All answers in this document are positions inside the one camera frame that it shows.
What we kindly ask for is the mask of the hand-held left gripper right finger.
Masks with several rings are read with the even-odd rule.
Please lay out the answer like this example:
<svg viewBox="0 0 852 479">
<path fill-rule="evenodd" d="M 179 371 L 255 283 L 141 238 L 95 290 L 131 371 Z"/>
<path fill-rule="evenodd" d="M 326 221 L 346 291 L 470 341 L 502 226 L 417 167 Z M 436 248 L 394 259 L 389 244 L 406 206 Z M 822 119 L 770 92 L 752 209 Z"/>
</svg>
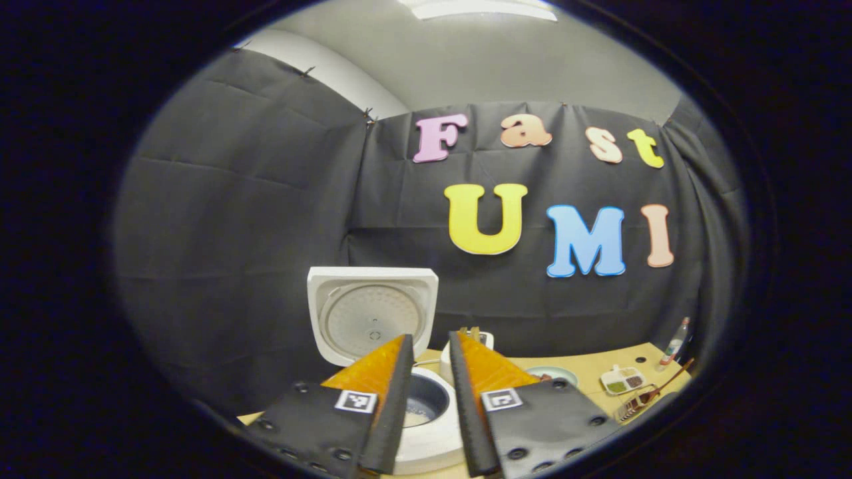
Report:
<svg viewBox="0 0 852 479">
<path fill-rule="evenodd" d="M 449 333 L 469 475 L 544 478 L 602 448 L 616 421 L 565 379 L 541 379 L 460 331 Z"/>
</svg>

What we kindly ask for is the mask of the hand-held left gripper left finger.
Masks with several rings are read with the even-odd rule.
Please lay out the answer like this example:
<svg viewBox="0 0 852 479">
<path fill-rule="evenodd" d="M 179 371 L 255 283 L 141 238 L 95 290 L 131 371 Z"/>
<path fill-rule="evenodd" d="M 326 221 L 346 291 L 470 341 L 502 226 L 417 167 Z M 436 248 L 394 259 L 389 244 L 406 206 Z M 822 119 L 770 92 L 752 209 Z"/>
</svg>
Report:
<svg viewBox="0 0 852 479">
<path fill-rule="evenodd" d="M 413 337 L 402 334 L 322 383 L 296 382 L 246 432 L 277 460 L 322 478 L 392 473 L 413 360 Z"/>
</svg>

